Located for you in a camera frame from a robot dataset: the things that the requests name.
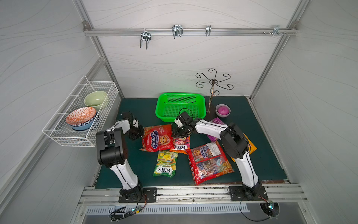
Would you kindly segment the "orange Fox's candy bag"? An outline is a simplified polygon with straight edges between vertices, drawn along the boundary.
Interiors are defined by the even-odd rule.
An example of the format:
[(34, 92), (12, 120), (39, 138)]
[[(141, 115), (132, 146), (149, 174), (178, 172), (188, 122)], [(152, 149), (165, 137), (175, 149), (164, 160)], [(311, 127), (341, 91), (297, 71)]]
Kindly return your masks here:
[(187, 155), (187, 150), (190, 149), (190, 137), (173, 138), (174, 149), (170, 152), (183, 153)]

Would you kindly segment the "red cookie bag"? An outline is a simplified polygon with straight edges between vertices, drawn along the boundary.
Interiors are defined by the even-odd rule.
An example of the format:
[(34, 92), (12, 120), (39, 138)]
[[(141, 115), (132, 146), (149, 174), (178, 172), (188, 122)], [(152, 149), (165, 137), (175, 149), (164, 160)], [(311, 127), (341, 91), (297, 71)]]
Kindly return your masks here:
[(170, 149), (174, 149), (171, 124), (144, 128), (141, 151), (158, 152)]

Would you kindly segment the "green plastic basket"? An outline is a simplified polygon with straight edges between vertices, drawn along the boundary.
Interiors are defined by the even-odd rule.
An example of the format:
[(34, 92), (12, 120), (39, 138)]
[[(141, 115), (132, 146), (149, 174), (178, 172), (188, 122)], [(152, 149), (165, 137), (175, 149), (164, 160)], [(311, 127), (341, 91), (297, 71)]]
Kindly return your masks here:
[(194, 93), (163, 93), (157, 100), (155, 114), (164, 122), (174, 122), (182, 113), (187, 112), (192, 118), (205, 118), (205, 98)]

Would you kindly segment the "green Fox's candy bag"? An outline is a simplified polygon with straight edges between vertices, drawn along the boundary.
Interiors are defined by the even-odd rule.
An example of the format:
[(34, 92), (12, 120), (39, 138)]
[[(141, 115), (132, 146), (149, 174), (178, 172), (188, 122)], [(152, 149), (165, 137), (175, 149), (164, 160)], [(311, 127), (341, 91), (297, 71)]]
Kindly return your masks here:
[(153, 177), (166, 176), (172, 178), (176, 173), (178, 153), (171, 151), (159, 151)]

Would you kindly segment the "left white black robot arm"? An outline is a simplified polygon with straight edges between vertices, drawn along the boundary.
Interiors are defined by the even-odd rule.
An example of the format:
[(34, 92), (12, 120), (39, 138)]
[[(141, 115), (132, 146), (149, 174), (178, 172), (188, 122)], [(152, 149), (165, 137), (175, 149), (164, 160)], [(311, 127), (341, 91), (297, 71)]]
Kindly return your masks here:
[(124, 111), (121, 116), (122, 119), (112, 127), (96, 133), (97, 159), (100, 165), (109, 168), (120, 180), (121, 196), (139, 198), (143, 195), (143, 187), (129, 165), (125, 137), (135, 141), (143, 137), (144, 128), (133, 113)]

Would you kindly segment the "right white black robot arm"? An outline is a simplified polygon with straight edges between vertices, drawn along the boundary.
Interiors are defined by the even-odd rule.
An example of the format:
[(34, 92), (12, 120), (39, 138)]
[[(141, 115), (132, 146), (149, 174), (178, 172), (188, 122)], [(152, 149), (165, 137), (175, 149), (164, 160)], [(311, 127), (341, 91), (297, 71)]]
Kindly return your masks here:
[(258, 196), (262, 184), (250, 159), (249, 140), (235, 123), (219, 125), (200, 118), (193, 119), (187, 112), (181, 113), (174, 123), (174, 137), (188, 137), (192, 133), (200, 133), (221, 140), (225, 152), (234, 158), (240, 171), (244, 195), (249, 200)]

